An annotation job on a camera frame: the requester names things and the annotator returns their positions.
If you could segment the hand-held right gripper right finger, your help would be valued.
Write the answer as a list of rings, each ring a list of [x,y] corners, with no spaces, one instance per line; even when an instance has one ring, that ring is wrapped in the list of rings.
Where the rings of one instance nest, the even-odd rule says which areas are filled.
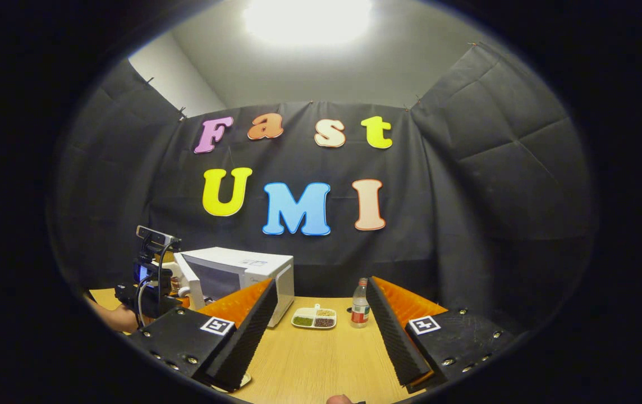
[[[376,276],[367,279],[366,298],[396,378],[408,393],[475,373],[525,333],[504,314],[445,309]]]

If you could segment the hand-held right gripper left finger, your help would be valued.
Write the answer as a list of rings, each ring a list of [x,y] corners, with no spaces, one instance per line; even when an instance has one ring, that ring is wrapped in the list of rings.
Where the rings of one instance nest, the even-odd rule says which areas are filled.
[[[129,337],[134,347],[198,383],[239,389],[278,302],[277,280],[200,310],[175,307]]]

